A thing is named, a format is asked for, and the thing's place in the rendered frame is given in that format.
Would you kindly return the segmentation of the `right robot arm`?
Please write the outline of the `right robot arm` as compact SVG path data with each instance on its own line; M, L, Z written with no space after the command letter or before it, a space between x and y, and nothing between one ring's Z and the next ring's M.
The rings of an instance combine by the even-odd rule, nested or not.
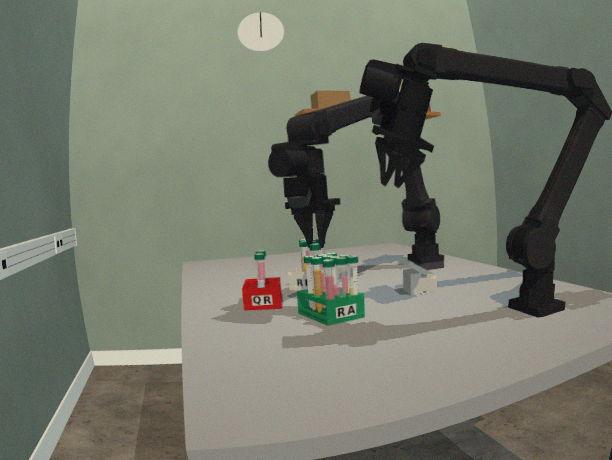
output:
M327 144L328 136L336 130L372 117L372 99L366 95L288 120L288 142L272 145L268 167L274 176L288 177L283 178L283 182L284 196L290 207L304 208L309 201L328 200L326 175L310 176L324 173L323 150L307 148L315 148L310 145L319 143ZM301 176L303 174L305 176ZM444 261L435 238L440 225L440 212L435 198L429 198L427 194L420 166L405 180L405 188L402 223L406 231L416 233L416 245L412 245L412 254L407 254L408 260L420 264Z

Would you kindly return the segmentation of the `test tube with green cap and pink liquid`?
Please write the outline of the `test tube with green cap and pink liquid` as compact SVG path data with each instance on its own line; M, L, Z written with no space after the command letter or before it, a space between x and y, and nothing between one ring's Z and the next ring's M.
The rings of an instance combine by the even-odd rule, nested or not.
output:
M334 293L334 275L333 275L333 267L335 266L334 259L326 259L322 261L322 266L325 268L325 289L326 289L326 299L335 299Z

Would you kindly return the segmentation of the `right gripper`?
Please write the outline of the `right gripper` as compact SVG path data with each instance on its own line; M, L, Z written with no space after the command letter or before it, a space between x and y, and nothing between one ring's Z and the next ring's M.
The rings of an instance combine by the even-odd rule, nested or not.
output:
M340 198L338 198L337 200L332 199L333 198L323 201L309 201L308 206L304 206L304 208L292 208L289 206L288 202L285 203L285 209L291 208L291 214L294 215L296 223L304 234L308 247L310 244L313 244L314 213L317 225L319 244L321 248L324 247L326 232L332 219L333 211L335 211L335 205L340 205ZM307 226L305 225L305 220Z

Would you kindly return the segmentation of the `green tube rack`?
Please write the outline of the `green tube rack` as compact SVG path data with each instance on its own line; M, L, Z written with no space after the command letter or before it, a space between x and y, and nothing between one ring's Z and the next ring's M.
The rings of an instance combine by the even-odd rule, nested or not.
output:
M325 305L326 308L318 313L317 309L310 308L309 300ZM325 292L323 295L314 295L314 293L308 293L306 289L297 291L297 301L298 314L327 326L365 317L364 293L360 292L356 295L346 293L346 297L335 295L335 299L326 299Z

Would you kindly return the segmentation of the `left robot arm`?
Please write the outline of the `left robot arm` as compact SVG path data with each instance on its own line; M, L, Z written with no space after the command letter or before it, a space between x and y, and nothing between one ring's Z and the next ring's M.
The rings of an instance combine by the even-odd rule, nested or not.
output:
M391 132L397 103L414 109L416 116L427 113L433 92L427 82L430 79L545 91L565 96L577 108L572 128L538 201L506 240L509 259L527 268L523 270L519 297L509 299L508 308L535 317L565 310L565 301L554 299L555 239L560 231L557 225L594 140L612 115L595 76L584 68L548 66L419 43L405 55L403 65L375 59L367 63L359 93L373 97L372 123ZM399 91L398 101L393 100Z

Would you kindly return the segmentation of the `red block with round holes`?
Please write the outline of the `red block with round holes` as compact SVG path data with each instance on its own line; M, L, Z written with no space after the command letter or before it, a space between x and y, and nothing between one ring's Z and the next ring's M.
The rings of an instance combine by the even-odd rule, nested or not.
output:
M266 278L263 288L258 288L257 279L246 279L242 294L244 310L282 309L280 277Z

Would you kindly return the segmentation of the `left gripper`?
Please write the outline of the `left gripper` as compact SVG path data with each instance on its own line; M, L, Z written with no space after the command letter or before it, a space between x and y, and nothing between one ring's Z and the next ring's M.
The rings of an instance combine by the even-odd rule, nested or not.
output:
M426 113L419 113L419 116L415 116L416 111L399 105L397 103L398 109L391 132L376 125L372 129L372 133L375 135L384 135L384 138L377 137L375 141L380 164L381 184L386 186L395 171L394 185L397 188L425 161L426 155L419 149L433 152L434 148L434 145L420 138ZM404 109L406 109L406 112L404 112ZM389 157L387 171L386 153ZM401 174L406 158L410 160L410 164Z

